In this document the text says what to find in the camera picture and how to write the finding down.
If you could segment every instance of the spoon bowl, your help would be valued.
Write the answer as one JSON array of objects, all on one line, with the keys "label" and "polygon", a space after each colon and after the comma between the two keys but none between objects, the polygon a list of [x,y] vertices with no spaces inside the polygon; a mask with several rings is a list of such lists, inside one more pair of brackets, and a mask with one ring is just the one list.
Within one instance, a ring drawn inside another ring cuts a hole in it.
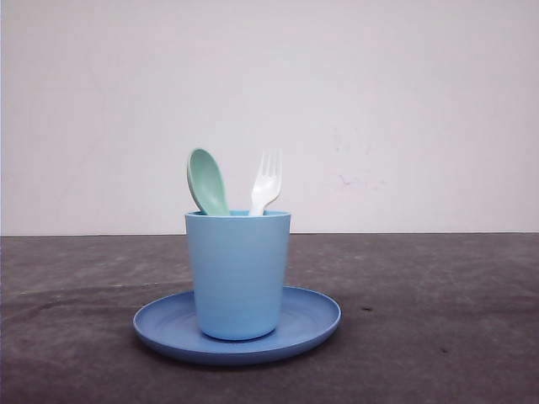
[{"label": "spoon bowl", "polygon": [[211,154],[194,149],[187,161],[187,182],[196,205],[207,215],[229,216],[221,171]]}]

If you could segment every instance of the fork handle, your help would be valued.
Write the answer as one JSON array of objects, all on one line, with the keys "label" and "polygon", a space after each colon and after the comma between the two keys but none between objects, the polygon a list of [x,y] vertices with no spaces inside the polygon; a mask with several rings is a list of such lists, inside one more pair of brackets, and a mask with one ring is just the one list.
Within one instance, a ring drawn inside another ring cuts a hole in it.
[{"label": "fork handle", "polygon": [[249,211],[249,216],[263,216],[264,215],[264,205],[257,206],[251,205],[251,210]]}]

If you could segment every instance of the plastic cup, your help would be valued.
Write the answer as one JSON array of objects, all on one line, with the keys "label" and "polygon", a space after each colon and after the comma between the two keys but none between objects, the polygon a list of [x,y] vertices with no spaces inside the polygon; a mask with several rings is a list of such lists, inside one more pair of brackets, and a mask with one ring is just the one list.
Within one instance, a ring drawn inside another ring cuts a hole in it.
[{"label": "plastic cup", "polygon": [[247,214],[185,215],[197,322],[214,338],[257,338],[279,323],[291,214]]}]

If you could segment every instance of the cup rim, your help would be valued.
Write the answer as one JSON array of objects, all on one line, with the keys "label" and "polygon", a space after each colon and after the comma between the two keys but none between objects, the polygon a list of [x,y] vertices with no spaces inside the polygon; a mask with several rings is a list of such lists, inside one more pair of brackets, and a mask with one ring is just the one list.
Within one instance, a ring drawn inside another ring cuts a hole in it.
[{"label": "cup rim", "polygon": [[215,215],[204,215],[202,213],[201,210],[197,210],[197,211],[193,211],[193,212],[188,212],[185,214],[185,216],[189,216],[189,217],[206,217],[206,218],[211,218],[211,219],[221,219],[221,220],[226,220],[226,219],[235,219],[235,218],[249,218],[250,220],[252,219],[262,219],[262,220],[268,220],[269,218],[271,217],[283,217],[283,216],[290,216],[291,213],[290,212],[286,212],[284,210],[265,210],[264,212],[268,212],[269,215],[262,215],[262,216],[249,216],[248,213],[249,211],[248,210],[245,210],[245,209],[230,209],[231,212],[245,212],[245,215],[230,215],[230,216],[215,216]]}]

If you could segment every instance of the white fork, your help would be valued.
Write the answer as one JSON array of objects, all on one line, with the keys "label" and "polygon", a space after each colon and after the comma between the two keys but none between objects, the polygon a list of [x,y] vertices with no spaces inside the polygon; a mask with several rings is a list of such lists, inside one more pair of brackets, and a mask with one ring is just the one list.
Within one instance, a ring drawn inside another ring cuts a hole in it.
[{"label": "white fork", "polygon": [[282,153],[265,151],[260,160],[259,174],[254,181],[251,193],[251,210],[249,216],[264,214],[264,208],[277,199],[282,182]]}]

